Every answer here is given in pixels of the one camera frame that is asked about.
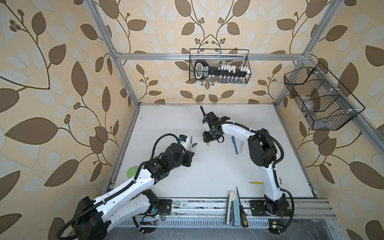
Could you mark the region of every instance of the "work surface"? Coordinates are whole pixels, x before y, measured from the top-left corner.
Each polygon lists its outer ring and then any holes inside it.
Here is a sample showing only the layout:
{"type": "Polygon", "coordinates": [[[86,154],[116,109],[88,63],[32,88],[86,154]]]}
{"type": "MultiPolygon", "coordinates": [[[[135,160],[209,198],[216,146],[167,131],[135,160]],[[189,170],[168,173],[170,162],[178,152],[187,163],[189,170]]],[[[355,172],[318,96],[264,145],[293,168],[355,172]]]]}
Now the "work surface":
{"type": "MultiPolygon", "coordinates": [[[[284,149],[284,159],[276,165],[280,186],[289,190],[293,197],[313,197],[300,164],[293,152],[283,126],[270,104],[203,105],[204,111],[218,116],[227,116],[252,129],[265,128],[284,149]]],[[[166,133],[193,136],[195,153],[191,167],[180,166],[169,173],[151,189],[158,197],[227,197],[229,191],[239,190],[240,197],[264,197],[264,185],[259,167],[250,157],[248,143],[244,143],[241,154],[236,155],[231,135],[225,141],[203,142],[203,115],[199,105],[143,105],[123,158],[116,185],[128,180],[127,171],[132,166],[149,160],[156,140],[166,133]]],[[[155,156],[175,142],[167,136],[157,144],[155,156]]],[[[238,150],[241,140],[236,139],[238,150]]]]}

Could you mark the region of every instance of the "green object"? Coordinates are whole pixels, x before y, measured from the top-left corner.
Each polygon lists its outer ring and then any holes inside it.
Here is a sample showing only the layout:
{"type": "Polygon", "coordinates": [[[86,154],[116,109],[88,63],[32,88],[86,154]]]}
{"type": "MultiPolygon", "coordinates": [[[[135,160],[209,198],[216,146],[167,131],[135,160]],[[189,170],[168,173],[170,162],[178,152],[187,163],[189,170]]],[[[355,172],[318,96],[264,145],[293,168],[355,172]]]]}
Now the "green object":
{"type": "Polygon", "coordinates": [[[128,177],[128,178],[132,178],[132,177],[134,177],[138,169],[139,169],[139,166],[133,166],[133,167],[131,167],[130,169],[128,169],[128,171],[127,171],[127,177],[128,177]]]}

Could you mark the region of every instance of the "wire mesh basket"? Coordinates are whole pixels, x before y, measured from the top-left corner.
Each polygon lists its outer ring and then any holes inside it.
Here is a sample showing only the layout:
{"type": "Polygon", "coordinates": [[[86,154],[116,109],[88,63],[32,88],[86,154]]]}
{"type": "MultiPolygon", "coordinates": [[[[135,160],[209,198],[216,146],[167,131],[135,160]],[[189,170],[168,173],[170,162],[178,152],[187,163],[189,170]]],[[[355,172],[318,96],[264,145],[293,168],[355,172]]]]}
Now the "wire mesh basket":
{"type": "Polygon", "coordinates": [[[333,73],[319,64],[285,74],[284,84],[312,130],[339,130],[365,107],[333,73]],[[325,73],[331,74],[337,87],[328,82],[325,73]]]}
{"type": "Polygon", "coordinates": [[[245,49],[191,48],[189,81],[247,84],[252,74],[248,53],[245,49]]]}

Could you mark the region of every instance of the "floral wallpaper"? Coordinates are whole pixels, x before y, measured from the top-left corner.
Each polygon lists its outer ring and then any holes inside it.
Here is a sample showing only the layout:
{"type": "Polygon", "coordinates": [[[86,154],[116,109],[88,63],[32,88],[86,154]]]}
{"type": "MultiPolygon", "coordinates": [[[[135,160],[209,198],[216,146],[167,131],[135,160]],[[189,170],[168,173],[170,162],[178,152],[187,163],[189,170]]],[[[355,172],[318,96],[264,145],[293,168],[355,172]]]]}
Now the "floral wallpaper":
{"type": "Polygon", "coordinates": [[[134,107],[82,1],[0,0],[0,23],[0,238],[51,240],[101,194],[134,107]]]}
{"type": "Polygon", "coordinates": [[[123,53],[181,53],[185,48],[301,53],[327,0],[96,0],[123,53]]]}
{"type": "Polygon", "coordinates": [[[129,80],[143,103],[272,103],[284,85],[292,61],[250,61],[247,84],[220,84],[189,79],[186,61],[123,61],[129,80]]]}
{"type": "MultiPolygon", "coordinates": [[[[382,1],[346,0],[312,56],[365,105],[361,114],[381,133],[383,13],[382,1]]],[[[279,111],[319,196],[329,199],[345,236],[384,239],[384,157],[352,121],[338,131],[311,131],[292,95],[279,111]]]]}

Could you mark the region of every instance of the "black and yellow screwdriver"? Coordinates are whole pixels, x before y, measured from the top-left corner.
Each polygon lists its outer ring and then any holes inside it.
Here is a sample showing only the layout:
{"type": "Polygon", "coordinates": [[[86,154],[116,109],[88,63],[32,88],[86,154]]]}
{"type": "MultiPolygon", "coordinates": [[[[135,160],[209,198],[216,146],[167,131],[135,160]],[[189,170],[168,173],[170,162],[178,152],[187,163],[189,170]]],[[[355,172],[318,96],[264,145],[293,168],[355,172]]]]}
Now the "black and yellow screwdriver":
{"type": "MultiPolygon", "coordinates": [[[[236,186],[236,191],[237,191],[237,196],[239,196],[239,190],[237,189],[237,186],[236,186]]],[[[243,228],[248,228],[247,215],[244,212],[243,205],[241,205],[240,197],[239,197],[239,205],[240,205],[240,218],[241,218],[243,228]]]]}

